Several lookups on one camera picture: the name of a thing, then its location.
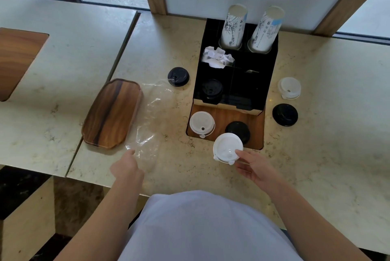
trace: white shirt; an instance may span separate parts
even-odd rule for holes
[[[204,191],[149,198],[119,261],[300,260],[265,215]]]

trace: clear plastic wrap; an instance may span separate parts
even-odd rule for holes
[[[136,118],[125,140],[126,149],[134,149],[142,160],[154,160],[167,132],[167,120],[175,106],[175,87],[167,79],[140,84],[143,97]]]

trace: black organizer caddy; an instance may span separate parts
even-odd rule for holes
[[[247,111],[264,110],[278,54],[279,35],[276,36],[271,50],[267,54],[250,52],[247,42],[255,31],[256,25],[247,23],[241,48],[239,50],[225,49],[226,54],[231,54],[235,60],[233,66],[226,66],[223,69],[212,68],[208,63],[202,62],[202,55],[208,46],[219,47],[218,42],[223,23],[223,20],[207,19],[200,48],[193,97],[204,103],[224,103]],[[210,79],[216,79],[223,85],[222,94],[217,94],[213,98],[205,94],[204,83]]]

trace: marble countertop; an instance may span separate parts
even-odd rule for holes
[[[144,91],[181,66],[190,81],[149,108],[155,117],[139,166],[145,170],[142,194],[202,189],[248,204],[283,227],[269,197],[233,167],[212,158],[213,142],[190,138],[186,126],[205,21],[143,13],[113,78],[137,81]],[[268,93],[264,148],[260,151],[337,229],[360,248],[390,254],[390,47],[280,32],[279,52]],[[301,96],[283,100],[280,78],[293,76]],[[146,94],[129,133],[144,138]],[[272,108],[295,106],[298,122],[275,123]],[[105,186],[109,167],[125,151],[99,150],[82,142],[68,177]]]
[[[11,97],[0,102],[0,163],[66,175],[82,123],[135,13],[57,0],[0,0],[0,27],[49,34]]]

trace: hand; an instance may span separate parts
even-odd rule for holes
[[[264,156],[254,151],[246,152],[236,149],[235,152],[240,157],[240,161],[247,163],[243,164],[236,161],[234,165],[236,166],[237,172],[251,179],[266,193],[279,183],[285,181]]]
[[[133,182],[136,184],[136,187],[141,188],[144,180],[144,171],[138,168],[137,161],[133,156],[134,153],[135,150],[133,149],[127,150],[120,160],[111,165],[110,171],[117,180]]]

